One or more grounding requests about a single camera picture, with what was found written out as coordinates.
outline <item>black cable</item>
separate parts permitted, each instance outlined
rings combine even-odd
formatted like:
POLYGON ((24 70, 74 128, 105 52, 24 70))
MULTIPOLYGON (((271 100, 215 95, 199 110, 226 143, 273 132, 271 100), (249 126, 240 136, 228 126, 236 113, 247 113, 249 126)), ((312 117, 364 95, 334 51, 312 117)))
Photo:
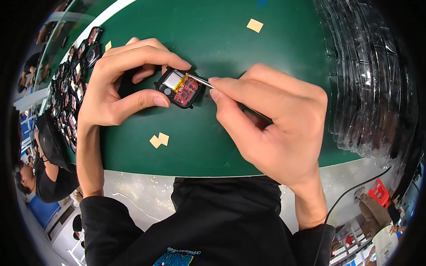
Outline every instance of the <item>black cable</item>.
MULTIPOLYGON (((375 176, 375 177, 373 177, 372 179, 368 179, 367 181, 364 181, 364 182, 362 182, 361 184, 358 184, 358 185, 356 185, 356 186, 353 186, 353 187, 351 187, 350 189, 348 189, 348 190, 346 190, 338 199, 337 199, 337 201, 334 203, 334 205, 331 207, 331 209, 328 211, 328 213, 327 213, 327 216, 325 217, 325 222, 324 222, 324 225, 326 225, 327 224, 327 221, 328 221, 328 217, 330 216, 330 214, 331 214, 331 211, 336 207, 336 205, 339 203, 339 201, 343 198, 343 196, 345 196, 348 192, 350 192, 350 191, 352 191, 353 189, 356 189, 357 187, 359 187, 359 186, 362 186, 362 185, 365 185, 366 183, 368 183, 368 182, 371 182, 371 181, 373 181, 373 180, 375 180, 375 179, 378 179, 379 177, 381 177, 382 175, 384 175, 384 174, 386 174, 387 172, 389 172, 389 170, 392 168, 392 166, 391 167, 389 167, 389 168, 387 168, 386 169, 386 171, 384 171, 383 173, 381 173, 380 175, 377 175, 377 176, 375 176)), ((322 234, 321 234, 321 240, 319 241, 319 246, 318 246, 318 250, 317 250, 317 255, 315 256, 315 260, 314 260, 314 266, 315 266, 315 264, 317 263, 317 259, 318 259, 318 254, 320 253, 320 249, 321 249, 321 243, 322 243, 322 239, 323 239, 323 237, 324 237, 324 233, 325 233, 325 228, 326 228, 326 226, 324 226, 324 229, 322 230, 322 234)))

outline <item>black hair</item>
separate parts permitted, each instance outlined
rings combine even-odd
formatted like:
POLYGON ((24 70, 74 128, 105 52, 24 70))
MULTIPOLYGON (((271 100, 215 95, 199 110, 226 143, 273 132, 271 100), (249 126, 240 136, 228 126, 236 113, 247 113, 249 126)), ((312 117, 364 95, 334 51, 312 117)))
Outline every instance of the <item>black hair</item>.
MULTIPOLYGON (((19 167, 19 170, 21 170, 21 168, 22 168, 22 166, 25 164, 22 160, 19 162, 19 164, 20 164, 20 167, 19 167)), ((28 194, 30 194, 31 193, 31 190, 29 189, 29 188, 27 188, 26 186, 24 186, 22 183, 21 183, 21 174, 20 173, 17 173, 16 175, 15 175, 15 183, 16 183, 16 186, 18 187, 18 190, 20 190, 22 193, 24 193, 25 195, 28 195, 28 194)))
POLYGON ((72 229, 76 232, 81 232, 83 230, 83 227, 81 226, 81 215, 74 217, 74 221, 72 221, 72 229))
POLYGON ((18 81, 18 87, 17 87, 18 93, 21 93, 21 92, 23 92, 24 90, 27 89, 25 86, 21 85, 21 80, 22 80, 22 77, 20 77, 19 81, 18 81))

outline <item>fingernail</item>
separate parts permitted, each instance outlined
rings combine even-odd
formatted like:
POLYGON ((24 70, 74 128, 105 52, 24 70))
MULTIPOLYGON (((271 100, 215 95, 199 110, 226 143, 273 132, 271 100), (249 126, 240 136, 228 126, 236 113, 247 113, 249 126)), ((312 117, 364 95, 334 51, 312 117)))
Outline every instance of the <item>fingernail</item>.
POLYGON ((216 102, 217 99, 219 99, 219 93, 216 89, 210 89, 210 96, 212 97, 213 101, 216 102))
POLYGON ((143 78, 140 78, 138 80, 135 80, 135 82, 133 82, 133 84, 138 84, 139 82, 141 82, 143 80, 143 78))
POLYGON ((192 66, 190 63, 188 63, 188 61, 184 60, 185 62, 187 62, 188 65, 192 66))
POLYGON ((165 99, 161 98, 161 97, 155 97, 154 98, 154 103, 156 106, 160 106, 160 107, 169 107, 169 103, 166 102, 165 99))

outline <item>black t-shirt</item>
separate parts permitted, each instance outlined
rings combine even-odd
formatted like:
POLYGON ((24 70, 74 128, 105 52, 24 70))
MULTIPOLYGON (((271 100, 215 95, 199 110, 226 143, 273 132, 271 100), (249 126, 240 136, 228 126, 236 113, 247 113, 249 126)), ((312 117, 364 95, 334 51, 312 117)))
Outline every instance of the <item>black t-shirt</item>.
POLYGON ((79 186, 77 174, 59 167, 56 182, 46 174, 46 168, 41 160, 37 162, 35 193, 41 201, 52 203, 63 200, 79 186))
POLYGON ((176 178, 176 213, 140 230, 122 203, 92 196, 80 203, 87 265, 329 265, 334 228, 291 234, 281 192, 267 177, 176 178))
POLYGON ((401 214, 395 208, 395 204, 393 202, 391 202, 391 205, 389 205, 389 207, 388 207, 388 213, 389 213, 389 216, 392 219, 393 225, 395 226, 398 223, 399 219, 401 218, 401 214))
POLYGON ((33 54, 32 56, 30 56, 30 58, 28 58, 28 60, 25 62, 24 65, 24 72, 25 73, 29 73, 29 69, 33 66, 36 67, 37 66, 37 62, 38 62, 38 58, 40 57, 40 52, 33 54))

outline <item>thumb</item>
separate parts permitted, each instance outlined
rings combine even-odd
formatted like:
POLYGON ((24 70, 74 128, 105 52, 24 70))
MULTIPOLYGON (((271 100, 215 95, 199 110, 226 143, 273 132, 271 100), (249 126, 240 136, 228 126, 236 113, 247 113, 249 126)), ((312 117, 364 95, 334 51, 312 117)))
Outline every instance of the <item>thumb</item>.
POLYGON ((216 118, 228 132, 240 153, 262 138, 262 132, 241 111, 237 102, 216 89, 210 95, 217 105, 216 118))
POLYGON ((124 121, 132 114, 151 106, 169 107, 170 100, 159 91, 144 89, 114 102, 112 109, 119 120, 124 121))

